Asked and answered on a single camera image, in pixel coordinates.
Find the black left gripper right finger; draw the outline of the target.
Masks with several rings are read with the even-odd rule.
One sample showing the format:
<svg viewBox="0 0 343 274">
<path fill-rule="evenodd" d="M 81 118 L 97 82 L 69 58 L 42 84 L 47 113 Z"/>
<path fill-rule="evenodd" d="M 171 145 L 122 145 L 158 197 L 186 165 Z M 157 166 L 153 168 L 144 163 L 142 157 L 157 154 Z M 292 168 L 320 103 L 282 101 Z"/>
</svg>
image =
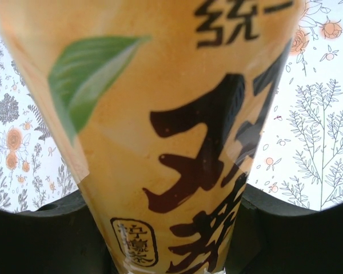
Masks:
<svg viewBox="0 0 343 274">
<path fill-rule="evenodd" d="M 227 274 L 343 274 L 343 203 L 312 211 L 247 187 Z"/>
</svg>

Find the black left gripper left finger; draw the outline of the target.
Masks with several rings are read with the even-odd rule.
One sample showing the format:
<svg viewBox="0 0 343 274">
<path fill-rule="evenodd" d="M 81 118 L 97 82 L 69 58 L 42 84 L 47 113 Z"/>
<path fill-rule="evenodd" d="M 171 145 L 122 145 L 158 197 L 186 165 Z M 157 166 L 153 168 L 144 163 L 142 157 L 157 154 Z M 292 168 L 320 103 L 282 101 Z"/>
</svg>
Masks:
<svg viewBox="0 0 343 274">
<path fill-rule="evenodd" d="M 114 274 L 79 191 L 36 211 L 0 209 L 0 274 Z"/>
</svg>

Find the orange label tea bottle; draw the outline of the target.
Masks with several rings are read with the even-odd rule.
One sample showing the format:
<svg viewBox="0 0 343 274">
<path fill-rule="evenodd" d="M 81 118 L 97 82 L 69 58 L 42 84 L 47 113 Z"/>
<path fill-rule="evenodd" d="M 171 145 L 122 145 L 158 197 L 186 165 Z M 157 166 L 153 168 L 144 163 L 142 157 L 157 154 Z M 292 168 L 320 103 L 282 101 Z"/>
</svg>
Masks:
<svg viewBox="0 0 343 274">
<path fill-rule="evenodd" d="M 225 274 L 303 0 L 0 0 L 119 274 Z"/>
</svg>

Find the floral patterned tablecloth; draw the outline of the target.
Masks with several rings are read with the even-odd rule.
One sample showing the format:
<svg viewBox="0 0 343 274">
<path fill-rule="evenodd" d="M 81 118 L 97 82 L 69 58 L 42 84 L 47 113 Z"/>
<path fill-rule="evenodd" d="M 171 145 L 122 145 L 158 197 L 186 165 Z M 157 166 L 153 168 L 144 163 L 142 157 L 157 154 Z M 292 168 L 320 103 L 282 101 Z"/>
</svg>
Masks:
<svg viewBox="0 0 343 274">
<path fill-rule="evenodd" d="M 315 211 L 343 202 L 343 0 L 305 0 L 249 183 Z M 76 188 L 0 37 L 0 209 Z"/>
</svg>

